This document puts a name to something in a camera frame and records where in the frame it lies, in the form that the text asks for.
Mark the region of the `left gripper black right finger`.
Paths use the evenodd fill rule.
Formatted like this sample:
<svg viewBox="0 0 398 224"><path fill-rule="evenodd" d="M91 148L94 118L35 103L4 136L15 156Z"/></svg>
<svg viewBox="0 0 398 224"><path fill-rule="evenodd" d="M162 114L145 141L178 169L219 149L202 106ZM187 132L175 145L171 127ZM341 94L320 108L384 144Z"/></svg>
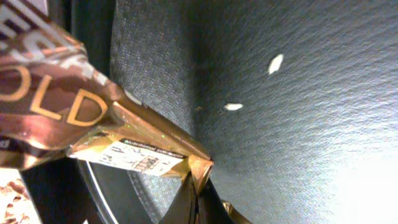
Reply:
<svg viewBox="0 0 398 224"><path fill-rule="evenodd" d="M217 191L209 179L198 196L199 224L233 224Z"/></svg>

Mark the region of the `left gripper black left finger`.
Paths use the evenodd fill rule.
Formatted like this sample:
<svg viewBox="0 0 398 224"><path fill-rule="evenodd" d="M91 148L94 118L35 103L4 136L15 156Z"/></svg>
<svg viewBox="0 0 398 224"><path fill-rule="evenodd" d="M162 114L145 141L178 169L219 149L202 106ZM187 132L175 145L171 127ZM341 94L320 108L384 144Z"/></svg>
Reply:
<svg viewBox="0 0 398 224"><path fill-rule="evenodd" d="M159 224L194 224L197 209L197 193L193 177L188 174L183 180L171 206Z"/></svg>

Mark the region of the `brown gold snack wrapper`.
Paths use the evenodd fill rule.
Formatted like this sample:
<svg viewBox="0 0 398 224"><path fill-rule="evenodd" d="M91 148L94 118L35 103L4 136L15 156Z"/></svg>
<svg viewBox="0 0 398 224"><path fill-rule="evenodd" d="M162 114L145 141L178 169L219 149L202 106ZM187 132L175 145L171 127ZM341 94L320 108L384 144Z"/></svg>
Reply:
<svg viewBox="0 0 398 224"><path fill-rule="evenodd" d="M160 177L193 177L198 196L213 161L205 148L88 61L84 45L27 1L1 2L1 167L71 157ZM246 223L221 200L234 223Z"/></svg>

